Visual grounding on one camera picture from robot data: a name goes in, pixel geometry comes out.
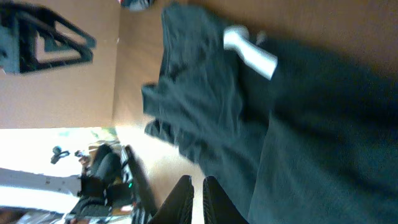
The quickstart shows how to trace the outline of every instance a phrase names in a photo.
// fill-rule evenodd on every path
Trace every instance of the black device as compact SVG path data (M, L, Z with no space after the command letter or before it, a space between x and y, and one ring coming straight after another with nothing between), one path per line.
M55 146L52 149L52 152L54 153L54 156L51 157L51 163L56 164L61 158L67 157L70 155L69 151L63 151L61 147Z
M55 27L56 22L83 37L86 43L79 44L59 32ZM80 56L38 61L37 34L44 38L45 52L75 50ZM94 37L46 7L0 2L0 67L6 73L25 75L39 70L92 62L93 53L90 48L95 45Z

